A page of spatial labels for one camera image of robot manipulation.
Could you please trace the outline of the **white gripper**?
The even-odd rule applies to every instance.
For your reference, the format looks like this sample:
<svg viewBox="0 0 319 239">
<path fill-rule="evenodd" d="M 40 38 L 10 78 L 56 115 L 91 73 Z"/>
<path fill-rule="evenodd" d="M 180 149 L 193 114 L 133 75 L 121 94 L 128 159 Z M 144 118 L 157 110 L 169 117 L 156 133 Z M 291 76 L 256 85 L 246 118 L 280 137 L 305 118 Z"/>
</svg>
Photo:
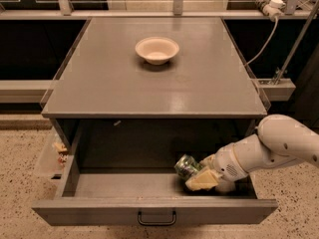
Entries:
<svg viewBox="0 0 319 239">
<path fill-rule="evenodd" d="M 248 173 L 240 166 L 234 151 L 234 144 L 222 147 L 214 155 L 210 155 L 199 162 L 205 167 L 198 174 L 192 176 L 186 183 L 191 191 L 210 190 L 215 187 L 218 192 L 227 193 L 236 189 L 235 182 L 246 178 Z"/>
</svg>

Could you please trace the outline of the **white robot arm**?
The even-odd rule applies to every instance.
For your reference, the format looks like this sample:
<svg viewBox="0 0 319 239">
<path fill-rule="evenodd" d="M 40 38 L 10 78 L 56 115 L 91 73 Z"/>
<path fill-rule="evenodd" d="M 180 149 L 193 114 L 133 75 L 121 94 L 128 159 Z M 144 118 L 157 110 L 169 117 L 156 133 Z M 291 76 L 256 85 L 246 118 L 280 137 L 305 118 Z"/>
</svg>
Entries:
<svg viewBox="0 0 319 239">
<path fill-rule="evenodd" d="M 252 171 L 308 162 L 319 167 L 319 135 L 288 116 L 264 118 L 254 133 L 203 159 L 203 169 L 185 183 L 191 191 L 230 192 Z"/>
</svg>

